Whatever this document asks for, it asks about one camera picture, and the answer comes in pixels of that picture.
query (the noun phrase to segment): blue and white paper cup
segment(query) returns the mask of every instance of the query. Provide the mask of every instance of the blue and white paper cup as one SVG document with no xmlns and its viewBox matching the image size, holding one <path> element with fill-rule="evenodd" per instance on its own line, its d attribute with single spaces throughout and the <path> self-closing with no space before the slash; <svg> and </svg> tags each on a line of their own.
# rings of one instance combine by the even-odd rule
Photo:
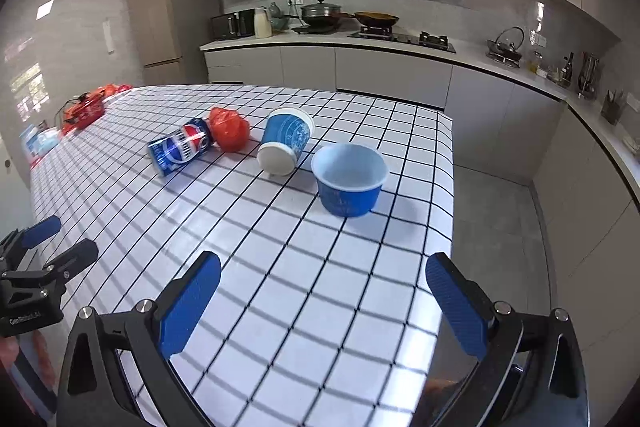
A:
<svg viewBox="0 0 640 427">
<path fill-rule="evenodd" d="M 281 107 L 274 110 L 269 115 L 258 149 L 260 168 L 274 176 L 291 174 L 313 131 L 314 120 L 302 109 Z"/>
</svg>

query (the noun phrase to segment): utensil holder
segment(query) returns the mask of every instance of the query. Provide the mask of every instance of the utensil holder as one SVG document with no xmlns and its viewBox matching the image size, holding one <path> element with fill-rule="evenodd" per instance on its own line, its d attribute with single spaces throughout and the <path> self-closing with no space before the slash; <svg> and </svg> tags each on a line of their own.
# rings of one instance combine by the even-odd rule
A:
<svg viewBox="0 0 640 427">
<path fill-rule="evenodd" d="M 623 109 L 624 105 L 618 105 L 617 103 L 611 102 L 609 99 L 605 98 L 600 114 L 610 124 L 615 125 L 618 123 L 618 120 L 620 120 Z"/>
</svg>

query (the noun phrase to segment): blue gripper pad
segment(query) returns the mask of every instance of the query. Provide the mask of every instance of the blue gripper pad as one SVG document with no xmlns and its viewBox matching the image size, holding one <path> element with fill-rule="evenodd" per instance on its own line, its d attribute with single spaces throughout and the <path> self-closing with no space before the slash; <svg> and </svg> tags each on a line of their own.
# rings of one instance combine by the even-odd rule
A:
<svg viewBox="0 0 640 427">
<path fill-rule="evenodd" d="M 182 290 L 160 322 L 159 349 L 169 360 L 180 353 L 193 333 L 207 304 L 220 284 L 222 266 L 214 253 L 209 253 L 200 270 Z"/>
<path fill-rule="evenodd" d="M 447 317 L 460 346 L 466 354 L 482 360 L 488 344 L 487 322 L 475 311 L 463 290 L 436 255 L 428 258 L 424 270 L 427 284 Z"/>
<path fill-rule="evenodd" d="M 35 248 L 52 235 L 56 235 L 61 228 L 62 223 L 60 223 L 58 216 L 47 217 L 47 219 L 36 223 L 36 225 L 33 225 L 30 229 L 24 230 L 22 234 L 22 247 L 27 250 Z"/>
</svg>

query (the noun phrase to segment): white tablecloth with black grid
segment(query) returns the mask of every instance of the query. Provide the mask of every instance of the white tablecloth with black grid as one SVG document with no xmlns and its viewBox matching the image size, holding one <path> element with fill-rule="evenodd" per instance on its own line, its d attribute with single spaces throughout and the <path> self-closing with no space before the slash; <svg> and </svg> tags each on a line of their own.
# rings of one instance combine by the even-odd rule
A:
<svg viewBox="0 0 640 427">
<path fill-rule="evenodd" d="M 159 177 L 146 144 L 214 105 L 242 114 L 251 142 Z M 281 106 L 306 110 L 316 130 L 300 167 L 273 178 L 255 155 Z M 100 250 L 67 285 L 66 324 L 85 305 L 108 313 L 155 298 L 210 250 L 222 281 L 171 362 L 215 425 L 407 425 L 440 326 L 424 262 L 450 252 L 451 125 L 428 108 L 340 92 L 213 85 L 121 95 L 31 175 L 36 220 L 63 223 L 43 262 L 82 237 Z M 354 219 L 325 211 L 310 171 L 314 150 L 348 140 L 378 149 L 390 170 L 373 212 Z M 130 353 L 122 362 L 145 417 L 162 425 Z"/>
</svg>

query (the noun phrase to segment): bowl rim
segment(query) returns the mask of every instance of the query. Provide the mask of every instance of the bowl rim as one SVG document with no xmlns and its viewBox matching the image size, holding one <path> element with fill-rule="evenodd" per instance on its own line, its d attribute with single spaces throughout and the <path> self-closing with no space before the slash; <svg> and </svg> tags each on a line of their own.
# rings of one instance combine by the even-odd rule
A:
<svg viewBox="0 0 640 427">
<path fill-rule="evenodd" d="M 385 166 L 385 175 L 383 176 L 382 181 L 377 182 L 375 184 L 367 185 L 366 187 L 363 187 L 363 188 L 345 188 L 345 187 L 340 187 L 340 185 L 327 182 L 325 181 L 324 176 L 318 175 L 316 172 L 316 168 L 314 167 L 314 164 L 317 163 L 316 158 L 318 158 L 318 155 L 326 154 L 322 152 L 325 150 L 331 150 L 332 148 L 345 148 L 345 147 L 366 149 L 367 151 L 374 153 L 378 158 L 380 158 L 380 161 L 382 161 L 382 165 Z M 322 149 L 314 153 L 314 157 L 311 159 L 311 171 L 313 172 L 313 175 L 316 177 L 316 180 L 319 183 L 321 183 L 322 185 L 326 185 L 327 187 L 332 188 L 334 190 L 340 190 L 340 192 L 356 192 L 356 193 L 368 192 L 369 190 L 374 190 L 375 188 L 382 187 L 382 185 L 385 184 L 386 179 L 389 176 L 389 167 L 386 165 L 385 158 L 382 154 L 380 154 L 380 152 L 378 152 L 375 149 L 372 149 L 371 147 L 367 147 L 366 145 L 362 145 L 360 143 L 352 143 L 352 142 L 334 143 L 334 144 L 326 145 L 322 147 Z"/>
</svg>

